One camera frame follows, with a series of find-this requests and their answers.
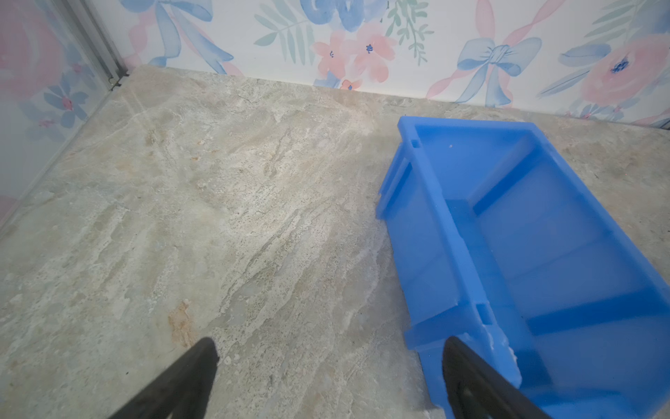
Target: floor stain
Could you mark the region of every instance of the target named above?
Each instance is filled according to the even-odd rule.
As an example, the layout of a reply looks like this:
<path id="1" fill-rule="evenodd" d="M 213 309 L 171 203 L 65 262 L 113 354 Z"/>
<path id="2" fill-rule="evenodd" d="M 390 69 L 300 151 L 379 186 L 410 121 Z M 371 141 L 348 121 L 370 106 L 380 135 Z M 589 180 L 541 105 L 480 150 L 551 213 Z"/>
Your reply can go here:
<path id="1" fill-rule="evenodd" d="M 193 319 L 186 312 L 189 304 L 188 300 L 184 300 L 167 315 L 167 321 L 172 327 L 172 341 L 185 348 L 190 348 L 196 342 Z"/>

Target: green leaf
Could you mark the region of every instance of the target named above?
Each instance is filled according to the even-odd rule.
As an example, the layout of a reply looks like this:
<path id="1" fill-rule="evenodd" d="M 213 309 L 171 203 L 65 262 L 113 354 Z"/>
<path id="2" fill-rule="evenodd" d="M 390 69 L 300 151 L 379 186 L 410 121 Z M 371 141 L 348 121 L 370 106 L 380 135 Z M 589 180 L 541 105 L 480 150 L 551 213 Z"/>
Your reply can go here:
<path id="1" fill-rule="evenodd" d="M 600 38 L 596 38 L 594 40 L 590 40 L 584 45 L 592 45 L 592 44 L 607 44 L 607 42 L 613 40 L 614 38 L 618 38 L 619 36 L 623 35 L 626 33 L 626 30 L 621 28 L 617 31 L 610 32 L 609 34 L 605 36 L 601 36 Z"/>
<path id="2" fill-rule="evenodd" d="M 593 24 L 595 25 L 596 23 L 602 23 L 611 19 L 614 19 L 615 17 L 619 17 L 622 14 L 626 13 L 628 10 L 632 9 L 632 5 L 622 7 L 620 9 L 617 9 L 615 11 L 611 11 L 610 13 L 607 13 L 605 16 L 601 17 L 600 19 L 596 20 Z"/>
<path id="3" fill-rule="evenodd" d="M 295 39 L 293 38 L 293 34 L 291 33 L 291 31 L 288 29 L 286 30 L 286 38 L 288 39 L 289 42 L 289 52 L 291 53 L 291 59 L 295 64 Z"/>
<path id="4" fill-rule="evenodd" d="M 398 4 L 400 4 L 400 11 L 403 12 L 403 16 L 407 17 L 407 3 L 405 3 L 402 0 L 399 0 Z"/>
<path id="5" fill-rule="evenodd" d="M 610 29 L 614 29 L 617 26 L 623 25 L 624 23 L 628 22 L 629 20 L 630 20 L 630 17 L 622 17 L 620 19 L 611 21 L 610 23 L 607 23 L 606 25 L 603 25 L 603 26 L 599 27 L 598 29 L 592 30 L 588 34 L 584 35 L 584 37 L 588 38 L 589 36 L 602 34 L 603 32 L 607 32 Z"/>
<path id="6" fill-rule="evenodd" d="M 284 61 L 286 61 L 286 37 L 281 32 L 279 32 L 279 41 L 281 41 L 281 53 L 284 55 Z"/>
<path id="7" fill-rule="evenodd" d="M 310 52 L 310 64 L 314 64 L 314 51 L 312 51 L 312 45 L 314 45 L 314 31 L 312 31 L 312 25 L 306 25 L 305 32 L 307 32 L 307 50 Z"/>
<path id="8" fill-rule="evenodd" d="M 297 53 L 300 56 L 300 62 L 305 65 L 305 39 L 302 37 L 300 26 L 295 27 L 295 42 L 297 43 Z"/>
<path id="9" fill-rule="evenodd" d="M 253 17 L 255 17 L 257 21 L 261 22 L 261 25 L 265 26 L 267 29 L 272 29 L 273 31 L 279 30 L 279 28 L 274 23 L 265 19 L 261 15 L 254 15 Z"/>
<path id="10" fill-rule="evenodd" d="M 630 2 L 631 2 L 631 0 L 618 0 L 618 1 L 613 2 L 612 4 L 609 4 L 605 7 L 603 7 L 602 9 L 603 10 L 614 9 L 615 7 L 619 7 L 619 6 L 622 6 L 624 4 L 628 4 Z"/>
<path id="11" fill-rule="evenodd" d="M 289 25 L 288 23 L 286 23 L 286 21 L 284 19 L 281 18 L 281 16 L 279 16 L 277 14 L 277 12 L 272 7 L 270 7 L 268 5 L 264 5 L 264 4 L 261 3 L 261 10 L 264 11 L 265 14 L 270 17 L 270 19 L 274 20 L 279 25 L 283 25 L 283 26 L 288 26 Z"/>
<path id="12" fill-rule="evenodd" d="M 281 13 L 282 16 L 284 16 L 286 19 L 292 21 L 293 23 L 297 22 L 297 19 L 295 18 L 295 15 L 289 8 L 289 5 L 286 4 L 284 0 L 272 0 L 272 2 L 275 4 L 275 7 L 277 10 Z"/>
<path id="13" fill-rule="evenodd" d="M 266 36 L 263 36 L 262 38 L 258 39 L 254 44 L 258 46 L 268 46 L 269 44 L 272 44 L 275 41 L 275 38 L 277 37 L 277 32 L 272 32 L 271 34 L 267 34 Z"/>

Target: marble floor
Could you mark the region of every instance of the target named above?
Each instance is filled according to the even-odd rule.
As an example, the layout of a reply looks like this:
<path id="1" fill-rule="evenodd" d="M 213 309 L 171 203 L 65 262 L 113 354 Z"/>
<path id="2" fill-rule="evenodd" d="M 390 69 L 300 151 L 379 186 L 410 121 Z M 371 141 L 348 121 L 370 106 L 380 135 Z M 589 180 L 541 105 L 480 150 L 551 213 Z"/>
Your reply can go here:
<path id="1" fill-rule="evenodd" d="M 104 418 L 211 336 L 209 418 L 443 418 L 375 219 L 401 115 L 536 123 L 670 279 L 670 131 L 144 66 L 0 232 L 0 417 Z"/>

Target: blue bow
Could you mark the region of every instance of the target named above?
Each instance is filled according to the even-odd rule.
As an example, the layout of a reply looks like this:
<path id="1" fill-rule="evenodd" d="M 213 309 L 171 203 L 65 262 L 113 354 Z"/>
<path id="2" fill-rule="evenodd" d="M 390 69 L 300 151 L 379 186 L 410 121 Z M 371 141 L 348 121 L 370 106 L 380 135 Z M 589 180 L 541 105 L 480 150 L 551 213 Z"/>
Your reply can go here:
<path id="1" fill-rule="evenodd" d="M 511 100 L 503 93 L 498 81 L 498 68 L 502 68 L 507 74 L 516 77 L 528 66 L 535 58 L 542 47 L 540 38 L 527 38 L 515 46 L 498 45 L 490 38 L 478 38 L 467 41 L 460 56 L 458 56 L 458 70 L 472 70 L 481 66 L 465 91 L 458 98 L 456 103 L 469 101 L 477 94 L 484 80 L 488 66 L 493 65 L 491 77 L 488 79 L 486 87 L 486 106 L 496 107 L 507 105 Z"/>
<path id="2" fill-rule="evenodd" d="M 165 10 L 163 6 L 165 4 L 170 5 L 174 19 L 182 27 L 186 37 L 196 47 L 201 57 L 207 61 L 207 64 L 217 73 L 226 74 L 226 70 L 223 69 L 220 62 L 232 60 L 232 55 L 205 38 L 198 31 L 198 28 L 186 19 L 180 11 L 181 9 L 205 22 L 212 21 L 214 17 L 212 13 L 212 0 L 121 0 L 123 7 L 133 13 L 146 11 L 154 3 L 156 3 L 156 21 L 158 22 L 158 30 L 161 32 L 161 38 L 163 39 L 165 54 L 149 61 L 149 64 L 165 67 L 168 63 L 168 58 L 178 57 L 182 51 L 182 41 L 179 37 L 179 31 Z"/>

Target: floral wallpaper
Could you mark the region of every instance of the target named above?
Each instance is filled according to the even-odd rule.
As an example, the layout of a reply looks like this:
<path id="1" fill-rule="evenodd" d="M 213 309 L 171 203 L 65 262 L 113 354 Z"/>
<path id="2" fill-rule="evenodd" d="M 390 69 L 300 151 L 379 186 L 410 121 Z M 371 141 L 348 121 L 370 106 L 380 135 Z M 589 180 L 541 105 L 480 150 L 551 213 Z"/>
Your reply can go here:
<path id="1" fill-rule="evenodd" d="M 670 122 L 668 0 L 89 1 L 129 68 Z"/>
<path id="2" fill-rule="evenodd" d="M 105 93 L 49 1 L 0 2 L 0 225 Z"/>

